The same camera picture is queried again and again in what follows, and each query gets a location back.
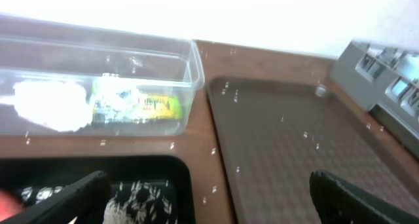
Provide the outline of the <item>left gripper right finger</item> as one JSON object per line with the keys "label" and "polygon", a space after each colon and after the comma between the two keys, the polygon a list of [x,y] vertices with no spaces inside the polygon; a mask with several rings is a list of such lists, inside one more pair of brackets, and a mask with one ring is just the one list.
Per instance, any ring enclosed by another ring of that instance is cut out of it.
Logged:
{"label": "left gripper right finger", "polygon": [[323,224],[418,223],[418,217],[327,170],[312,172],[309,186],[313,205]]}

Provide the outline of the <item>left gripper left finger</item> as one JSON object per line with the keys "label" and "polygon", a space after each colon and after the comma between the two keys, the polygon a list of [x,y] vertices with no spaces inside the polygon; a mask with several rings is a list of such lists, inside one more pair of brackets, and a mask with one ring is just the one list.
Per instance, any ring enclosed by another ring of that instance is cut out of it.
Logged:
{"label": "left gripper left finger", "polygon": [[64,187],[50,198],[13,215],[6,224],[103,223],[111,184],[101,170]]}

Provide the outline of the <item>orange carrot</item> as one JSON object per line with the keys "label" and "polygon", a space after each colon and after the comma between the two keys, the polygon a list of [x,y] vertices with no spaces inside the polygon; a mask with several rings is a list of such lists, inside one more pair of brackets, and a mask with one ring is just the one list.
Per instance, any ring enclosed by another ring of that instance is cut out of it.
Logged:
{"label": "orange carrot", "polygon": [[16,214],[19,214],[24,210],[21,201],[6,191],[1,191],[0,202],[1,221],[6,220]]}

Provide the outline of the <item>white napkin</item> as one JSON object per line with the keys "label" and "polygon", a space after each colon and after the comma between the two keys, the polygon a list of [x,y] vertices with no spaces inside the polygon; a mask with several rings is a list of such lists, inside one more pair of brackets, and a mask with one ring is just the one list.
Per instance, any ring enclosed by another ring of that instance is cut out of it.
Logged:
{"label": "white napkin", "polygon": [[12,97],[17,114],[57,132],[75,132],[92,122],[86,90],[75,83],[22,81]]}

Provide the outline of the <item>aluminium foil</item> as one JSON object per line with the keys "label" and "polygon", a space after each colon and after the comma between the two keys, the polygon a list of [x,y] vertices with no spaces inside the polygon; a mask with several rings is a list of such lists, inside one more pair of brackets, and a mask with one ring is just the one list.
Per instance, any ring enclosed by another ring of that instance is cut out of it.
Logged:
{"label": "aluminium foil", "polygon": [[114,76],[103,76],[92,85],[89,104],[93,123],[131,123],[137,121],[140,91],[134,84]]}

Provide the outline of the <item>green yellow snack wrapper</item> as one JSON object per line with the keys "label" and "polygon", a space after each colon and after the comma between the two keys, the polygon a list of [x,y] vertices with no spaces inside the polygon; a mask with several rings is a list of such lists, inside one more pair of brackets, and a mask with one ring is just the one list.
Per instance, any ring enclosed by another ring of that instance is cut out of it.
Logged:
{"label": "green yellow snack wrapper", "polygon": [[136,115],[139,119],[131,123],[183,118],[181,104],[176,96],[140,92],[138,103]]}

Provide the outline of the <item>grey dishwasher rack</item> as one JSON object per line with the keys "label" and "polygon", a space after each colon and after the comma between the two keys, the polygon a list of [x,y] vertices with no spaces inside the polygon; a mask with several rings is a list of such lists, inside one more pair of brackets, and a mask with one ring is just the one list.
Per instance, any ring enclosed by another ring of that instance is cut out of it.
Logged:
{"label": "grey dishwasher rack", "polygon": [[354,40],[330,77],[418,157],[418,50]]}

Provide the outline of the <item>pile of rice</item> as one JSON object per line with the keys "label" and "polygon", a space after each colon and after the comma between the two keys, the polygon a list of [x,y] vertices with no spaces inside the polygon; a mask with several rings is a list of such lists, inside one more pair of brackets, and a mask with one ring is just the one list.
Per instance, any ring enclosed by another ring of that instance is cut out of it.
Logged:
{"label": "pile of rice", "polygon": [[67,223],[178,223],[175,188],[167,181],[118,182],[111,185],[103,217],[92,212],[76,215]]}

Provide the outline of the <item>black tray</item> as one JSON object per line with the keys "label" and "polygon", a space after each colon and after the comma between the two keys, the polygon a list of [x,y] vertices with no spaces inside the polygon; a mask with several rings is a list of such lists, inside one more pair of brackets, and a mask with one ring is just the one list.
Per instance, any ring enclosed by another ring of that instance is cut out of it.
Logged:
{"label": "black tray", "polygon": [[173,223],[195,223],[191,175],[187,165],[169,155],[124,157],[67,157],[1,159],[1,189],[22,198],[26,205],[92,172],[102,170],[111,184],[111,194],[125,201],[133,188],[152,187]]}

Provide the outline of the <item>dark brown serving tray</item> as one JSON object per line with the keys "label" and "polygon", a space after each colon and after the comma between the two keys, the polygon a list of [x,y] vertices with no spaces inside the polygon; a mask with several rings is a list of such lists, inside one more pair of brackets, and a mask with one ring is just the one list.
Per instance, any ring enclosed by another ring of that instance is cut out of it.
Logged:
{"label": "dark brown serving tray", "polygon": [[207,91],[239,223],[319,223],[316,170],[418,215],[418,186],[334,94],[235,77],[214,78]]}

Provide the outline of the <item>clear plastic container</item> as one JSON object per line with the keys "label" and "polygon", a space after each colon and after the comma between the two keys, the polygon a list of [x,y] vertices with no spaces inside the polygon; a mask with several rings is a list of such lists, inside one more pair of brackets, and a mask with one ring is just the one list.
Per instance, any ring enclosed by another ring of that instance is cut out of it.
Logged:
{"label": "clear plastic container", "polygon": [[[144,123],[91,122],[75,132],[57,132],[20,117],[14,109],[16,83],[75,83],[84,87],[89,104],[93,82],[108,75],[136,85],[143,93],[178,97],[183,118]],[[178,135],[186,128],[195,94],[204,82],[199,49],[190,39],[1,16],[3,135]]]}

